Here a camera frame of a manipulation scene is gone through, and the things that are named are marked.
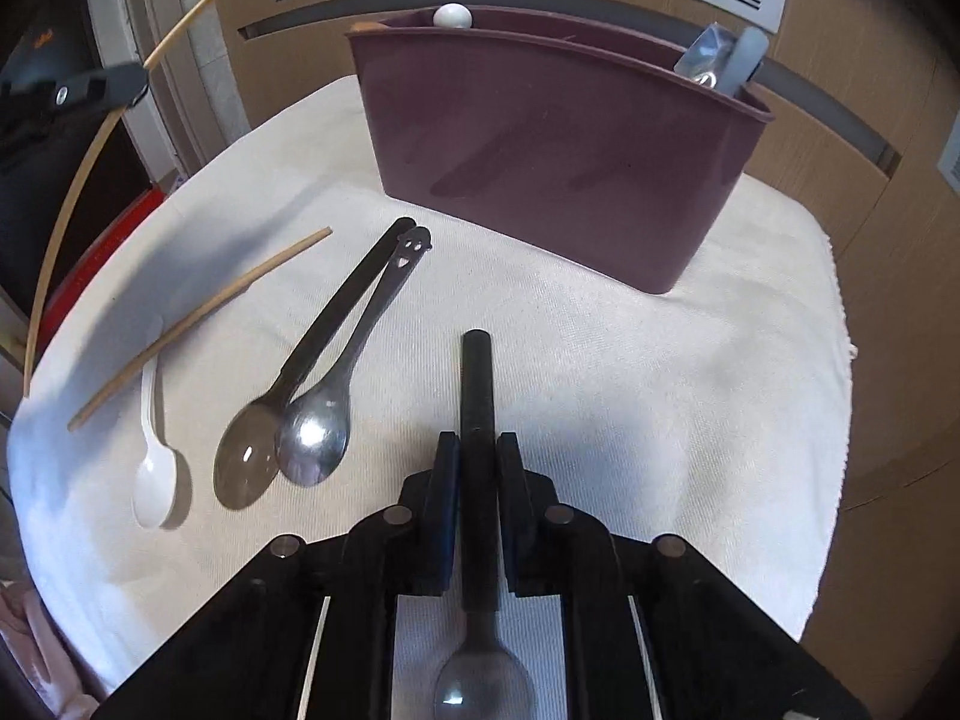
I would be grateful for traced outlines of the wooden chopstick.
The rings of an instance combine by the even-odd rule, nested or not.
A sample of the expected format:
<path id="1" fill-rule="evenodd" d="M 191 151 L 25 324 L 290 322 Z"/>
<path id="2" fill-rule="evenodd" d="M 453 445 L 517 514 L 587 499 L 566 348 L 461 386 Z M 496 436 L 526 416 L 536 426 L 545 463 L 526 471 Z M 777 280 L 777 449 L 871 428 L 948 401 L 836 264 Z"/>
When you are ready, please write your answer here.
<path id="1" fill-rule="evenodd" d="M 166 36 L 156 44 L 156 47 L 149 53 L 143 64 L 139 65 L 139 70 L 143 70 L 146 76 L 151 75 L 151 72 L 156 70 L 158 65 L 160 65 L 164 54 L 189 31 L 189 26 L 192 25 L 192 23 L 199 18 L 202 11 L 205 10 L 208 5 L 212 5 L 213 2 L 215 2 L 215 0 L 200 0 L 197 5 L 194 5 L 167 32 Z M 31 394 L 32 374 L 34 374 L 34 369 L 36 369 L 37 353 L 39 353 L 39 330 L 41 330 L 41 323 L 43 323 L 44 305 L 46 305 L 47 294 L 49 294 L 53 267 L 55 266 L 57 257 L 59 257 L 60 247 L 62 247 L 62 242 L 64 242 L 65 234 L 67 234 L 68 223 L 70 223 L 71 215 L 73 215 L 75 206 L 78 200 L 80 200 L 83 188 L 85 188 L 88 182 L 89 174 L 93 172 L 93 167 L 96 161 L 98 161 L 99 154 L 103 153 L 106 143 L 109 142 L 110 135 L 114 132 L 114 128 L 119 125 L 122 117 L 124 117 L 125 111 L 131 107 L 132 103 L 124 103 L 119 107 L 114 107 L 114 109 L 111 109 L 107 113 L 103 123 L 99 125 L 98 132 L 96 132 L 93 140 L 91 140 L 82 162 L 78 166 L 78 169 L 76 169 L 75 176 L 71 179 L 64 203 L 60 206 L 59 215 L 57 215 L 57 220 L 55 220 L 55 224 L 53 225 L 52 236 L 50 236 L 50 241 L 47 244 L 43 265 L 41 265 L 39 278 L 37 278 L 36 291 L 34 291 L 34 299 L 32 300 L 31 316 L 29 316 L 28 322 L 25 362 L 23 362 L 23 397 L 25 398 L 28 398 L 29 394 Z"/>
<path id="2" fill-rule="evenodd" d="M 171 346 L 172 343 L 176 343 L 179 338 L 183 337 L 189 330 L 192 330 L 195 325 L 199 325 L 202 320 L 211 316 L 213 312 L 217 312 L 220 307 L 237 298 L 239 294 L 244 293 L 249 286 L 259 281 L 260 278 L 277 270 L 280 266 L 285 265 L 286 262 L 301 255 L 302 252 L 313 249 L 314 245 L 320 244 L 322 241 L 325 241 L 325 239 L 330 238 L 332 234 L 334 234 L 334 230 L 329 226 L 321 227 L 317 231 L 311 232 L 306 238 L 299 239 L 299 241 L 296 241 L 294 244 L 288 245 L 286 249 L 280 250 L 278 254 L 270 257 L 270 259 L 264 260 L 262 263 L 259 263 L 259 265 L 251 268 L 251 270 L 242 273 L 235 281 L 229 283 L 228 286 L 225 286 L 223 289 L 220 289 L 217 294 L 213 294 L 211 298 L 202 302 L 201 305 L 197 305 L 195 309 L 190 310 L 189 314 L 185 314 L 185 316 L 181 317 L 177 322 L 174 322 L 171 327 L 163 330 L 158 335 L 158 338 L 152 341 L 146 348 L 143 348 L 138 355 L 129 359 L 125 363 L 125 366 L 122 367 L 112 379 L 109 379 L 103 387 L 99 388 L 98 392 L 96 392 L 80 410 L 76 411 L 75 415 L 71 417 L 71 420 L 67 422 L 67 429 L 73 433 L 78 427 L 82 427 L 106 401 L 114 397 L 137 372 L 140 372 L 148 361 L 157 358 L 161 351 Z"/>

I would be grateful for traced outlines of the white plastic spoon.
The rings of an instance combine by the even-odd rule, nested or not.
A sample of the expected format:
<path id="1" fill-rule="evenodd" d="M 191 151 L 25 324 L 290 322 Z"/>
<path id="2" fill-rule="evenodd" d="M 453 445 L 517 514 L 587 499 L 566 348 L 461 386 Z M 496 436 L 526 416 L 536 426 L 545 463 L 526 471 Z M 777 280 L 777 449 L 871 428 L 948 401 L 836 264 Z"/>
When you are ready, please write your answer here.
<path id="1" fill-rule="evenodd" d="M 158 436 L 155 424 L 158 360 L 146 361 L 140 383 L 140 427 L 145 458 L 133 481 L 133 515 L 142 528 L 160 528 L 171 515 L 178 487 L 178 459 Z"/>

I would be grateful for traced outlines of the white ball-handled metal spoon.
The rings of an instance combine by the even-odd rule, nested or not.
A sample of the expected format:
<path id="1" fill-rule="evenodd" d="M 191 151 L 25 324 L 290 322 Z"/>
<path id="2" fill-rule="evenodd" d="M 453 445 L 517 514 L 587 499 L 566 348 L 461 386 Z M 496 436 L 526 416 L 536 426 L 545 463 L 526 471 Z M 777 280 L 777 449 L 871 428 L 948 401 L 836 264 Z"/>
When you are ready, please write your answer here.
<path id="1" fill-rule="evenodd" d="M 473 15 L 466 5 L 452 2 L 434 10 L 433 25 L 438 28 L 469 29 L 473 25 Z"/>

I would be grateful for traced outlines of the cream table cloth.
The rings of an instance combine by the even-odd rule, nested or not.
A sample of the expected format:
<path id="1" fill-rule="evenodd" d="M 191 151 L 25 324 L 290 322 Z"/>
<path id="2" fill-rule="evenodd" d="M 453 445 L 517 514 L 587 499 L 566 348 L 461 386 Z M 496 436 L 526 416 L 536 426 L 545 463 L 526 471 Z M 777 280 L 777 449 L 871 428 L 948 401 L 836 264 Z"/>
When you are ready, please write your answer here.
<path id="1" fill-rule="evenodd" d="M 405 215 L 386 197 L 355 80 L 252 130 L 148 216 L 99 271 L 32 378 L 8 439 L 32 582 L 98 692 L 123 683 L 282 533 L 322 539 L 394 502 L 459 424 L 460 339 L 493 341 L 496 424 L 563 500 L 636 539 L 683 536 L 785 631 L 811 616 L 848 458 L 851 343 L 827 234 L 742 179 L 670 293 L 649 296 L 423 210 L 433 238 L 352 383 L 347 455 L 231 512 L 224 429 Z M 166 328 L 311 232 L 156 358 L 155 424 L 178 459 L 171 515 L 142 528 L 137 372 L 67 422 Z"/>

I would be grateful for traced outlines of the maroon plastic utensil caddy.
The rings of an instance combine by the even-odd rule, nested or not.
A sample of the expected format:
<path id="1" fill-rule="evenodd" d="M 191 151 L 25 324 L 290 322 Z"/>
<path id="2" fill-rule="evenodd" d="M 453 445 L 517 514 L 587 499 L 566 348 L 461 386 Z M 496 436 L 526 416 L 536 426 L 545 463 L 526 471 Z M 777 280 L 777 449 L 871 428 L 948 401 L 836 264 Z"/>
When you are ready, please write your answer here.
<path id="1" fill-rule="evenodd" d="M 674 288 L 773 119 L 682 51 L 574 16 L 431 10 L 348 31 L 382 187 L 649 294 Z"/>

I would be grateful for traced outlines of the small grey vent grille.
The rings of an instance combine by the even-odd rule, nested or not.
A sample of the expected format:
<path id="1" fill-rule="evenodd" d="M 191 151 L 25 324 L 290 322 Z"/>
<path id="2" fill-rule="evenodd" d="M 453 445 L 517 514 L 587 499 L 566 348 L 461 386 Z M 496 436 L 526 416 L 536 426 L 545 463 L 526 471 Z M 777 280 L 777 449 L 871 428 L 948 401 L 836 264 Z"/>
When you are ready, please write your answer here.
<path id="1" fill-rule="evenodd" d="M 942 148 L 937 171 L 955 193 L 960 193 L 960 119 L 953 122 L 950 135 Z"/>

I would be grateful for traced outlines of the wooden-handled utensil in caddy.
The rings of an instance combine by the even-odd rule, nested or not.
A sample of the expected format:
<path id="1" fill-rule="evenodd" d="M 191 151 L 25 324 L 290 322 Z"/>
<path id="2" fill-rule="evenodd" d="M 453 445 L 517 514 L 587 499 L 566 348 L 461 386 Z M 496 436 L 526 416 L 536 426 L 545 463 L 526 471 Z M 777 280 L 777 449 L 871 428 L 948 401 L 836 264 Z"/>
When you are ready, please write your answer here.
<path id="1" fill-rule="evenodd" d="M 371 31 L 382 31 L 387 29 L 386 23 L 381 23 L 381 21 L 356 21 L 352 24 L 350 32 L 371 32 Z"/>

